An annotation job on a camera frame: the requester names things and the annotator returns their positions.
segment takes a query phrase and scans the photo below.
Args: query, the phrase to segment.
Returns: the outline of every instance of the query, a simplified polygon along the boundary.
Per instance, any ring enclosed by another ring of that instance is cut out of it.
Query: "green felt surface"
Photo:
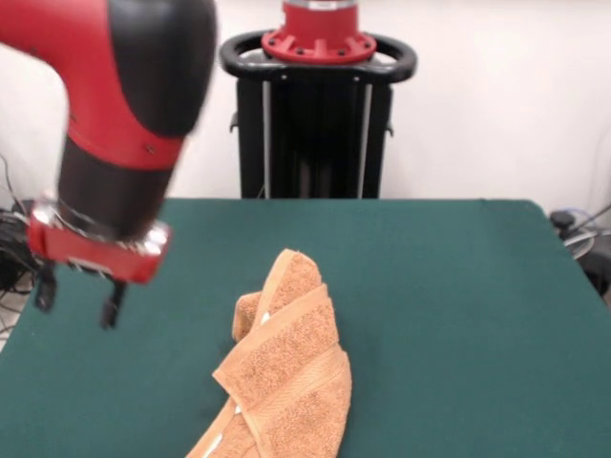
[[[611,456],[611,321],[527,202],[177,200],[172,251],[97,326],[60,269],[0,355],[0,456],[180,457],[225,396],[234,303],[285,247],[314,258],[354,390],[341,457]]]

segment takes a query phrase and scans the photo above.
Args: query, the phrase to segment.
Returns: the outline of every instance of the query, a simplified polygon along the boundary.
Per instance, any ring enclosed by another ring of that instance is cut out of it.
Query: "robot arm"
[[[155,221],[198,119],[216,46],[212,0],[2,0],[0,43],[51,65],[70,119],[57,196],[32,210],[47,260],[37,304],[53,304],[56,262],[111,278],[104,325],[127,282],[156,273],[170,239]]]

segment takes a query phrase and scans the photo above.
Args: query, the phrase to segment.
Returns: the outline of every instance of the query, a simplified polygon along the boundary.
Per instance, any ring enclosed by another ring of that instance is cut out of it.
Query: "folded towel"
[[[283,251],[263,291],[238,300],[232,335],[213,374],[229,399],[188,457],[337,456],[352,379],[315,262]]]

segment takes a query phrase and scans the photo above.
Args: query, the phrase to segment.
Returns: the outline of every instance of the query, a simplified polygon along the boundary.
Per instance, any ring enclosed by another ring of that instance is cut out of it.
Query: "white wall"
[[[361,0],[368,31],[410,43],[396,87],[387,198],[611,199],[611,2]],[[221,39],[275,27],[281,0],[220,0]],[[54,184],[66,123],[59,78],[0,47],[0,151],[22,196]],[[216,70],[174,196],[237,197],[235,82]]]

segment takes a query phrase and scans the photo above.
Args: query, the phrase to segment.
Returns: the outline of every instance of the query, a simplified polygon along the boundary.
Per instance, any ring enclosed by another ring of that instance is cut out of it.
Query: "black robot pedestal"
[[[413,50],[374,35],[375,58],[353,65],[304,65],[262,50],[263,32],[221,48],[238,79],[243,198],[378,198],[392,89],[416,68]]]

